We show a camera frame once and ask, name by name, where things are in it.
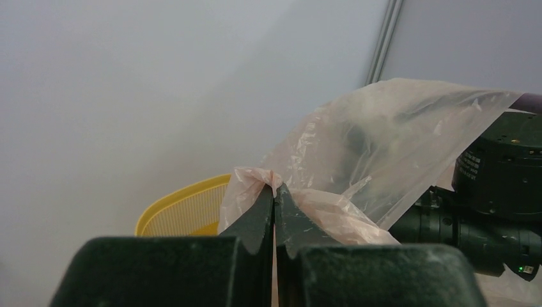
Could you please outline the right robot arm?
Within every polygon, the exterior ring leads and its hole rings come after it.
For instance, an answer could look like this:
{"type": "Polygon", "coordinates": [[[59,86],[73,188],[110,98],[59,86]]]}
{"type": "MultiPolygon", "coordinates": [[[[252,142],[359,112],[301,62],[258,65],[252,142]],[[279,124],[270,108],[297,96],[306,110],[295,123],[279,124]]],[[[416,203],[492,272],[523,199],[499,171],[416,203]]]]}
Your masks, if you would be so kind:
{"type": "Polygon", "coordinates": [[[541,116],[506,112],[391,227],[401,243],[458,248],[475,271],[531,282],[541,267],[541,116]]]}

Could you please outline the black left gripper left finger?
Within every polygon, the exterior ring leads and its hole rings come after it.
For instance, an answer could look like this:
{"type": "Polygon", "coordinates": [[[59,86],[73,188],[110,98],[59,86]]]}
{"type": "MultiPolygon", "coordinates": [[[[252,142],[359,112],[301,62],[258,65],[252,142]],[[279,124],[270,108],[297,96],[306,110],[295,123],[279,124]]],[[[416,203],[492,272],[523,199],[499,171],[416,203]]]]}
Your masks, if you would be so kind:
{"type": "Polygon", "coordinates": [[[270,306],[270,187],[217,236],[98,237],[72,258],[52,306],[270,306]]]}

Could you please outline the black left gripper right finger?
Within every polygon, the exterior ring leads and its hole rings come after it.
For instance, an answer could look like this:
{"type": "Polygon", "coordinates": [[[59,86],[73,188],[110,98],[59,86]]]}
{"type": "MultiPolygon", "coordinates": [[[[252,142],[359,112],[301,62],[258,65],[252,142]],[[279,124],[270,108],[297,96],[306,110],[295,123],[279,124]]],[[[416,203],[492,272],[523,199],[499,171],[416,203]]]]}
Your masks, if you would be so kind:
{"type": "Polygon", "coordinates": [[[468,260],[442,244],[338,243],[296,205],[274,200],[279,306],[485,306],[468,260]]]}

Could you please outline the pink plastic trash bag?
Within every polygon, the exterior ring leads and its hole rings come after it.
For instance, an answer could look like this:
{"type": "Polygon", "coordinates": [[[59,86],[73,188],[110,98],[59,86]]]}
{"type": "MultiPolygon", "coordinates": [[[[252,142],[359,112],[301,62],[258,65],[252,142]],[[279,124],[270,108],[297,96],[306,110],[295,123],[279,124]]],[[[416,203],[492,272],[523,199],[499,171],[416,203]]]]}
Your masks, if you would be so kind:
{"type": "MultiPolygon", "coordinates": [[[[541,96],[414,79],[343,95],[307,115],[260,166],[232,171],[219,232],[263,188],[275,200],[286,185],[297,207],[342,245],[440,244],[401,243],[390,229],[430,187],[451,189],[457,158],[506,112],[541,116],[541,96]]],[[[274,243],[272,305],[279,306],[274,243]]],[[[485,306],[541,305],[541,267],[528,282],[509,269],[480,274],[468,262],[485,306]]]]}

